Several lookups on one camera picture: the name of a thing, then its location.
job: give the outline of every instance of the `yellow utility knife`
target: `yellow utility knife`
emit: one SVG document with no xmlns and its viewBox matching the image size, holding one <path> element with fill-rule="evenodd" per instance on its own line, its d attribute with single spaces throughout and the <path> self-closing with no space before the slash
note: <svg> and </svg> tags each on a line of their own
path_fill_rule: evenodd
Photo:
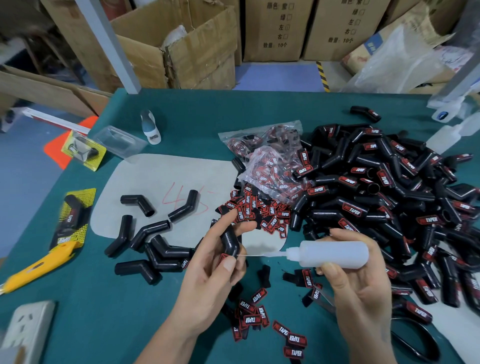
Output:
<svg viewBox="0 0 480 364">
<path fill-rule="evenodd" d="M 58 244 L 55 248 L 50 250 L 50 253 L 45 257 L 9 277 L 5 283 L 0 285 L 0 295 L 10 293 L 60 267 L 63 263 L 68 262 L 73 258 L 75 255 L 73 254 L 73 250 L 80 246 L 81 243 L 75 241 Z"/>
</svg>

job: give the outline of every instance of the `green table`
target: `green table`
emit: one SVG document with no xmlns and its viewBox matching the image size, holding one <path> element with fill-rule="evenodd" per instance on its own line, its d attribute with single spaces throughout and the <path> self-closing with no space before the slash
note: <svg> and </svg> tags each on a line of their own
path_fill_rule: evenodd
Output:
<svg viewBox="0 0 480 364">
<path fill-rule="evenodd" d="M 148 146 L 144 153 L 230 160 L 232 154 L 219 141 L 218 132 L 297 119 L 305 132 L 311 132 L 319 124 L 363 122 L 360 116 L 348 113 L 352 105 L 376 110 L 383 117 L 378 127 L 387 133 L 406 129 L 412 138 L 426 140 L 442 126 L 430 119 L 432 110 L 425 107 L 427 99 L 418 95 L 154 89 L 127 95 L 121 89 L 112 97 L 92 133 L 111 124 L 143 137 L 139 113 L 141 109 L 150 109 L 161 131 L 162 143 Z M 475 137 L 464 138 L 450 152 L 480 155 L 480 143 L 475 143 Z M 97 172 L 70 163 L 4 263 L 0 281 L 47 253 L 66 192 L 95 187 L 98 198 L 119 162 L 118 157 L 109 155 Z M 478 162 L 474 161 L 462 166 L 457 175 L 462 182 L 476 184 L 478 170 Z M 298 246 L 301 240 L 300 233 L 291 232 L 286 246 Z M 113 268 L 117 262 L 141 256 L 129 250 L 117 259 L 108 259 L 103 251 L 111 241 L 88 231 L 84 247 L 72 261 L 0 297 L 0 327 L 8 324 L 12 312 L 21 304 L 55 300 L 58 306 L 43 363 L 132 363 L 167 317 L 183 274 L 163 274 L 163 280 L 156 286 L 147 285 L 140 275 L 116 276 Z M 242 281 L 245 287 L 242 296 L 249 298 L 259 288 L 256 270 L 263 263 L 270 265 L 272 288 L 262 304 L 271 322 L 276 319 L 307 336 L 309 347 L 303 362 L 347 363 L 347 347 L 335 319 L 314 304 L 304 308 L 300 298 L 306 289 L 281 279 L 283 271 L 293 272 L 299 266 L 285 259 L 267 262 L 263 258 L 250 258 L 249 262 L 250 268 Z M 435 328 L 431 331 L 442 348 L 441 363 L 462 363 L 450 343 Z M 234 343 L 229 324 L 220 315 L 199 338 L 192 363 L 261 363 L 267 359 L 287 363 L 282 353 L 284 344 L 284 339 L 270 327 L 260 332 L 250 330 L 247 340 Z M 416 362 L 401 350 L 396 350 L 396 354 L 401 364 Z"/>
</svg>

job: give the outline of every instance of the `white mat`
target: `white mat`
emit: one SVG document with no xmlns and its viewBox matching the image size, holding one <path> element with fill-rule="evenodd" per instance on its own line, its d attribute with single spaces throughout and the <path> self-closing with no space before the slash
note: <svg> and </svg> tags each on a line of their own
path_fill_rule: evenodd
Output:
<svg viewBox="0 0 480 364">
<path fill-rule="evenodd" d="M 120 162 L 94 207 L 90 226 L 95 234 L 116 238 L 121 217 L 132 215 L 135 233 L 144 225 L 166 220 L 185 204 L 189 190 L 200 192 L 196 210 L 161 233 L 170 245 L 194 248 L 220 215 L 215 209 L 230 199 L 237 170 L 229 161 L 185 158 L 161 154 L 138 154 Z M 120 203 L 123 194 L 143 194 L 155 208 L 145 217 L 138 206 Z M 254 230 L 242 236 L 249 254 L 279 251 L 285 239 L 275 233 Z"/>
</svg>

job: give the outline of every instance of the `concrete floor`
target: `concrete floor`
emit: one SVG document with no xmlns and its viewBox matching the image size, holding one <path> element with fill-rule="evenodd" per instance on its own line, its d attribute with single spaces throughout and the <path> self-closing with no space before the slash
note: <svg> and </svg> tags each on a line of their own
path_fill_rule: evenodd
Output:
<svg viewBox="0 0 480 364">
<path fill-rule="evenodd" d="M 338 62 L 322 65 L 333 92 L 350 78 Z M 95 87 L 88 75 L 84 78 L 87 86 Z M 235 90 L 324 92 L 315 62 L 244 63 L 236 67 L 236 78 Z M 82 119 L 41 105 L 31 107 L 72 122 Z M 0 133 L 0 257 L 8 255 L 60 176 L 62 170 L 43 146 L 63 132 L 21 116 L 7 133 Z"/>
</svg>

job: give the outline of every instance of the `white power socket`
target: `white power socket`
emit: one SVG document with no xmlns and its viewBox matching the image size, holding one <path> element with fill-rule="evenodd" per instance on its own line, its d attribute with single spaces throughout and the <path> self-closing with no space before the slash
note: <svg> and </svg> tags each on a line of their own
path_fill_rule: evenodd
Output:
<svg viewBox="0 0 480 364">
<path fill-rule="evenodd" d="M 43 351 L 55 303 L 40 301 L 23 304 L 13 313 L 0 349 L 24 347 L 22 364 L 37 364 Z"/>
</svg>

